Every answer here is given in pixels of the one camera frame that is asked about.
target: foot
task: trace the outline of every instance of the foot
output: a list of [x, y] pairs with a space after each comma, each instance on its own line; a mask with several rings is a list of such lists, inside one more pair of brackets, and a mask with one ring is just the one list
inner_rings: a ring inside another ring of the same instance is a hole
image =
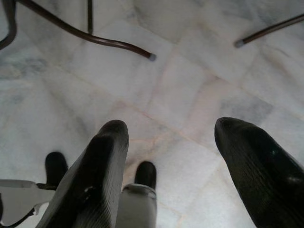
[[49, 153], [46, 157], [47, 185], [57, 187], [67, 172], [66, 159], [60, 152]]
[[137, 167], [134, 183], [156, 189], [156, 168], [152, 162], [144, 161]]

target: chair leg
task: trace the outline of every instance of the chair leg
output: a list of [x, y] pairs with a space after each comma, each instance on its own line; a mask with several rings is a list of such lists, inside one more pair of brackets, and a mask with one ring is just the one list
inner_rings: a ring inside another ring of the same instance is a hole
[[17, 25], [15, 20], [16, 2], [15, 0], [2, 0], [2, 5], [9, 24], [9, 32], [7, 36], [0, 41], [0, 50], [11, 44], [17, 35]]
[[[96, 37], [89, 33], [80, 31], [80, 30], [76, 29], [75, 27], [65, 23], [63, 20], [59, 19], [54, 14], [50, 13], [49, 11], [47, 11], [40, 5], [36, 4], [32, 0], [17, 0], [17, 1], [19, 3], [21, 3], [22, 5], [24, 5], [25, 7], [29, 8], [30, 10], [34, 11], [35, 13], [39, 14], [43, 18], [47, 19], [48, 21], [52, 22], [53, 24], [57, 25], [58, 27], [62, 28], [64, 31], [73, 34], [74, 36], [77, 36], [79, 38], [82, 38], [84, 40], [87, 40], [89, 42], [93, 42], [96, 44], [126, 49], [129, 51], [135, 52], [141, 56], [144, 56], [144, 57], [150, 59], [151, 61], [154, 61], [156, 59], [155, 54], [145, 51], [135, 45], [117, 41], [117, 40]], [[5, 7], [7, 17], [9, 19], [9, 34], [4, 40], [2, 40], [0, 42], [0, 49], [3, 49], [7, 45], [9, 45], [15, 38], [16, 32], [17, 32], [17, 26], [16, 26], [16, 22], [15, 22], [15, 1], [2, 0], [2, 2]]]
[[244, 39], [240, 39], [237, 42], [235, 42], [234, 45], [235, 45], [236, 48], [238, 48], [238, 47], [240, 48], [241, 46], [243, 46], [243, 45], [245, 45], [245, 44], [247, 44], [247, 43], [249, 43], [251, 41], [254, 41], [254, 40], [256, 40], [256, 39], [258, 39], [260, 37], [263, 37], [263, 36], [265, 36], [265, 35], [267, 35], [269, 33], [275, 32], [275, 31], [277, 31], [279, 29], [283, 29], [283, 28], [285, 28], [287, 26], [290, 26], [290, 25], [293, 25], [295, 23], [299, 23], [299, 22], [301, 22], [303, 20], [304, 20], [304, 14], [298, 15], [298, 16], [296, 16], [294, 18], [291, 18], [289, 20], [285, 20], [285, 21], [280, 22], [278, 24], [272, 25], [272, 26], [270, 26], [270, 27], [268, 27], [266, 29], [258, 31], [256, 33], [254, 33], [253, 35], [250, 35], [249, 37], [246, 37]]
[[93, 0], [87, 0], [87, 32], [93, 33]]

